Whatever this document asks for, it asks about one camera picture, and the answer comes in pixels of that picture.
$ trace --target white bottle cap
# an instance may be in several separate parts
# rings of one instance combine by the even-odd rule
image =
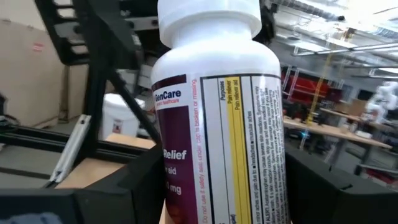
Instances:
[[[206,14],[236,16],[250,25],[252,37],[261,30],[259,0],[159,0],[157,3],[160,40],[168,47],[180,22],[200,20]]]

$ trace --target white plastic bottle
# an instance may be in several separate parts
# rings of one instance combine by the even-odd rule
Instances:
[[[258,0],[159,0],[152,69],[175,224],[288,224],[278,58]]]

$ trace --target ceiling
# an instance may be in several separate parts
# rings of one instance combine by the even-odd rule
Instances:
[[[269,3],[279,5],[275,14],[277,41],[296,47],[298,52],[398,42],[396,0],[378,0],[377,4],[363,0],[269,0]],[[345,21],[339,21],[339,16],[344,16]],[[344,39],[349,28],[354,29],[354,34]],[[398,65],[398,47],[334,54],[331,63]],[[398,75],[398,68],[380,68],[376,73]]]

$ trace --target wooden table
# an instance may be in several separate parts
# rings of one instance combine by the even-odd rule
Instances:
[[[313,123],[312,125],[307,126],[306,124],[301,123],[299,119],[292,120],[290,118],[285,117],[284,118],[284,126],[286,128],[295,128],[295,129],[302,129],[302,130],[307,129],[311,133],[323,134],[323,135],[327,135],[327,136],[336,137],[339,139],[346,139],[349,141],[361,142],[361,143],[369,144],[372,146],[385,147],[387,149],[392,148],[391,146],[384,144],[382,142],[375,141],[373,139],[362,138],[362,137],[359,137],[356,134],[353,134],[351,132],[342,133],[340,128],[325,125],[325,124],[320,126],[317,123]]]
[[[320,110],[323,112],[326,112],[326,113],[330,113],[330,114],[333,114],[333,115],[336,115],[336,116],[339,116],[342,118],[346,118],[346,119],[355,121],[355,122],[362,122],[362,119],[359,116],[344,114],[344,113],[340,113],[337,111],[332,111],[332,110],[328,110],[328,109],[324,109],[324,108],[321,108]],[[369,125],[374,128],[377,128],[377,129],[384,129],[384,130],[389,130],[389,131],[392,130],[392,127],[390,127],[390,126],[386,126],[383,124],[377,124],[375,122],[370,122]]]
[[[335,146],[335,150],[331,150],[329,155],[326,157],[325,162],[327,162],[330,165],[335,165],[340,158],[340,155],[342,152],[345,151],[346,146],[348,141],[354,141],[354,142],[361,142],[370,145],[370,149],[368,149],[365,153],[365,155],[361,159],[361,164],[366,163],[368,159],[368,154],[370,151],[375,150],[376,147],[383,147],[387,149],[391,149],[392,147],[384,144],[383,142],[379,142],[373,139],[367,139],[367,138],[362,138],[357,136],[356,134],[353,134],[349,131],[346,133],[342,133],[340,128],[334,127],[334,126],[329,126],[329,125],[318,125],[317,123],[313,123],[309,126],[306,124],[303,124],[300,122],[299,119],[290,119],[285,117],[284,118],[284,126],[286,128],[294,128],[294,129],[301,129],[301,130],[308,130],[310,133],[316,133],[316,134],[321,134],[321,135],[326,135],[326,136],[331,136],[331,137],[336,137],[339,139]],[[311,148],[315,147],[317,143],[317,140],[315,139]]]
[[[120,134],[112,134],[106,140],[120,144],[127,144],[130,146],[142,147],[146,149],[150,149],[155,145],[154,142],[150,140],[123,136]],[[57,188],[61,189],[87,187],[97,180],[100,180],[107,175],[112,174],[113,172],[122,168],[122,166],[124,166],[124,164],[101,161],[97,159],[85,159],[69,174],[69,176],[62,183],[57,186]],[[165,213],[165,208],[163,207],[163,212],[159,224],[165,223],[172,224],[169,216]]]

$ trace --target wall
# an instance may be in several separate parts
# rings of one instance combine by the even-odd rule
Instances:
[[[309,75],[321,77],[323,75],[324,65],[326,64],[325,57],[320,56],[306,56],[306,57],[293,57],[293,47],[273,42],[270,49],[278,56],[281,63],[293,65],[302,69]],[[376,87],[382,83],[381,80],[368,79],[368,78],[351,78],[350,75],[367,75],[366,73],[358,73],[359,70],[349,69],[343,70],[339,75],[339,67],[328,67],[326,79],[340,81],[345,80],[345,85],[350,85],[354,91],[359,89],[367,91],[375,91]]]
[[[0,19],[45,30],[34,0],[3,0],[0,3]]]

